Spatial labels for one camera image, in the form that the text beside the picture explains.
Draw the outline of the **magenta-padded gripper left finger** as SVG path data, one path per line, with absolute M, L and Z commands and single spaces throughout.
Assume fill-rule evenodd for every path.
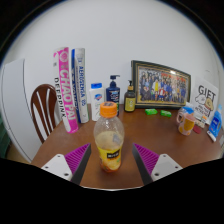
M 66 155 L 56 154 L 42 169 L 79 185 L 90 155 L 91 144 L 87 143 Z

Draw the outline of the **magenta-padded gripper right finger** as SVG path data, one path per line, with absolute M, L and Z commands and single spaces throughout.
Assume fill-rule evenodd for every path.
M 169 155 L 158 155 L 136 143 L 133 144 L 132 153 L 144 185 L 182 169 L 182 167 Z

